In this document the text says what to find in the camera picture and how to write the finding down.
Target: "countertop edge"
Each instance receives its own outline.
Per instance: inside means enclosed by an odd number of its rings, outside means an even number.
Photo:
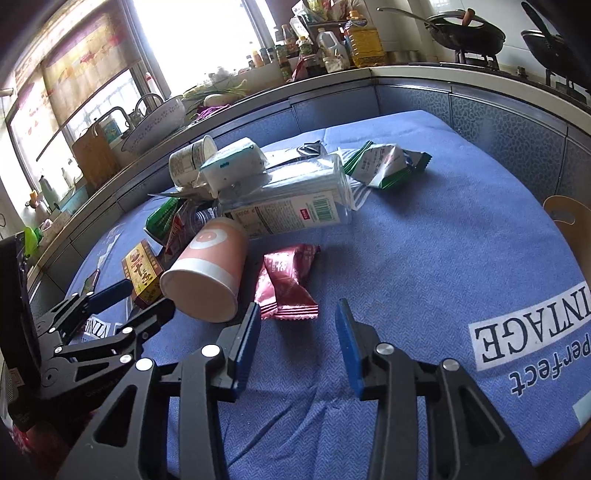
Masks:
[[[116,202],[120,198],[118,192],[125,184],[133,180],[134,177],[141,174],[146,169],[150,168],[159,159],[182,147],[185,143],[250,112],[254,112],[278,102],[289,100],[289,98],[301,93],[338,85],[340,83],[349,83],[356,80],[377,77],[438,80],[441,82],[452,82],[461,85],[474,86],[480,89],[512,96],[559,116],[591,136],[591,115],[587,114],[576,105],[533,85],[520,82],[517,79],[495,76],[486,72],[474,72],[471,70],[444,66],[402,65],[348,70],[346,72],[331,73],[297,83],[289,83],[272,90],[254,94],[231,107],[212,115],[204,121],[189,125],[182,131],[156,145],[149,152],[140,156],[137,161],[121,170],[115,177],[103,185],[76,212],[76,214],[72,216],[65,228],[57,235],[46,251],[43,252],[35,267],[33,267],[28,274],[28,288],[30,289],[36,283],[42,273],[43,267],[47,264],[51,256],[58,251],[63,243],[69,240],[70,235],[94,211],[100,208],[103,203],[107,202],[113,196],[117,196],[115,199]]]

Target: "blue gripper pad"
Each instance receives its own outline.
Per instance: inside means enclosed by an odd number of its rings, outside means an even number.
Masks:
[[[371,325],[356,322],[346,299],[340,299],[335,312],[335,326],[343,352],[349,385],[365,400],[366,378],[370,370],[371,353],[379,337]]]
[[[236,398],[246,388],[248,375],[251,372],[252,359],[261,333],[261,308],[258,303],[251,303],[245,316],[248,319],[242,321],[229,355],[231,359],[234,359],[235,363],[232,375],[234,380],[232,389]]]
[[[88,299],[88,314],[100,313],[131,295],[134,285],[125,278],[110,287],[93,293]]]

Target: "blue tablecloth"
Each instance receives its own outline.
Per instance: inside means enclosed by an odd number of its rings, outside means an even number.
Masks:
[[[574,333],[564,337],[569,332],[558,332],[567,326],[565,320],[561,323],[560,312],[554,327],[550,313],[543,312],[543,322],[537,323],[540,313],[533,310],[532,323],[525,325],[530,333],[527,348],[515,353],[526,343],[522,335],[527,333],[520,333],[525,320],[506,323],[511,319],[507,314],[567,290],[571,294],[569,289],[583,281],[568,245],[540,204],[493,158],[422,111],[308,132],[265,150],[316,140],[322,140],[329,152],[337,147],[359,148],[367,140],[396,142],[409,150],[426,151],[433,159],[422,176],[399,191],[372,193],[353,213],[350,225],[251,242],[241,289],[245,300],[252,298],[248,297],[264,253],[298,242],[321,246],[307,286],[319,302],[320,315],[302,322],[263,322],[246,391],[237,403],[221,404],[219,409],[230,477],[365,478],[376,402],[358,401],[349,387],[334,323],[341,297],[349,299],[358,320],[375,326],[381,339],[411,357],[432,363],[458,359],[531,460],[539,463],[547,458],[579,429],[577,415],[587,415],[585,402],[574,409],[573,405],[591,389],[591,368],[584,346],[580,354],[588,330],[578,329],[587,320],[583,318],[587,303],[583,306],[580,296],[577,308],[582,320],[571,315]],[[80,291],[115,238],[98,286],[122,279],[121,259],[146,237],[145,220],[161,203],[147,201],[106,233],[68,294]],[[99,318],[123,323],[125,311],[121,302]],[[469,325],[498,316],[506,318],[492,322],[492,327],[490,322],[481,324],[475,340],[476,327]],[[520,318],[526,318],[523,312]],[[531,325],[542,338],[532,334]],[[221,328],[177,312],[145,344],[144,355],[158,364],[179,361],[215,341]],[[576,360],[575,340],[580,341]],[[518,358],[531,349],[537,350]],[[559,363],[562,359],[558,375],[544,369],[544,359],[551,369],[554,366],[554,352]],[[573,353],[570,362],[568,352]],[[477,371],[481,354],[499,365]],[[535,381],[530,364],[538,369]],[[518,380],[524,388],[516,389]],[[173,403],[168,440],[172,472],[178,469],[177,415],[178,404]],[[422,417],[420,425],[420,477],[426,478]]]

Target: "snack wrapper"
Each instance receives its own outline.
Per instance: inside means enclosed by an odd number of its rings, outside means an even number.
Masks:
[[[405,150],[396,144],[374,144],[370,140],[347,160],[343,169],[364,185],[385,190],[424,172],[430,160],[428,153]]]
[[[261,318],[308,320],[318,317],[318,304],[302,286],[320,247],[298,244],[265,255],[254,301]]]

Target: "red and yellow box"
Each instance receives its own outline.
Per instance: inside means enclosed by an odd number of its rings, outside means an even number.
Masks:
[[[134,285],[131,300],[139,308],[145,309],[162,298],[160,275],[164,270],[156,260],[147,240],[138,243],[121,264],[125,277]]]

